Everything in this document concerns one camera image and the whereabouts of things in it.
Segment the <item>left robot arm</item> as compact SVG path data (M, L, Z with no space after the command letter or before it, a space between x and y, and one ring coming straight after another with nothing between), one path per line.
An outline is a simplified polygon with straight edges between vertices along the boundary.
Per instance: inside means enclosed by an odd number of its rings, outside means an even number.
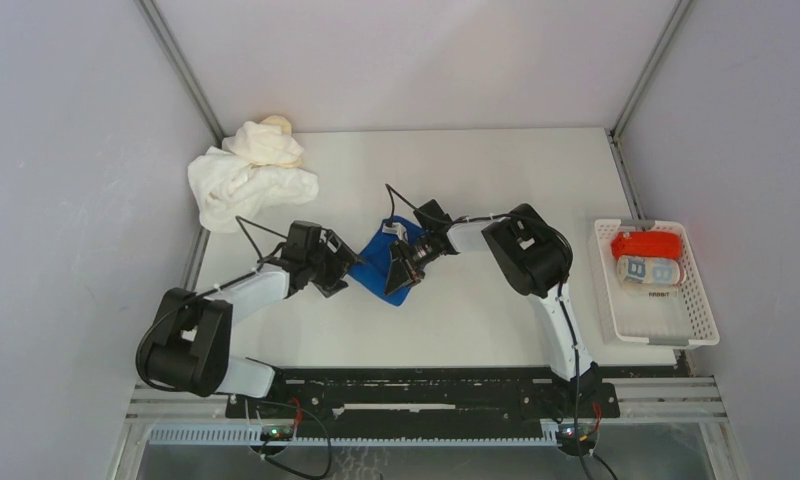
M289 299L309 285L329 298L348 285L361 257L334 231L296 221L286 238L244 274L204 292L172 288L135 354L147 386L165 392L250 397L266 417L287 407L287 388L274 381L275 367L231 352L234 326L258 311Z

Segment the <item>blue towel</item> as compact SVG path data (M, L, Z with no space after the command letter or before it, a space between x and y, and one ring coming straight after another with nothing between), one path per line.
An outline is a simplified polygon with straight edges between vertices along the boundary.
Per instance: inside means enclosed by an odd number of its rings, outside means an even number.
M371 240L359 252L362 263L354 265L348 274L380 300L399 307L406 300L410 287L402 287L391 295L384 293L391 262L389 246L395 240L398 240L396 234L384 233L382 228L378 227Z

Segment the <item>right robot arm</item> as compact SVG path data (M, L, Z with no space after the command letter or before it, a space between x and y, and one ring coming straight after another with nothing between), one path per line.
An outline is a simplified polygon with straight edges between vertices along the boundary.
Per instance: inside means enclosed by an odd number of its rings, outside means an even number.
M592 405L601 380L571 307L574 255L564 235L527 203L476 218L453 219L434 199L412 210L424 233L412 242L400 236L389 245L383 293L419 284L425 267L442 256L490 252L510 287L534 308L548 342L549 368L558 377L555 406L565 415L581 415Z

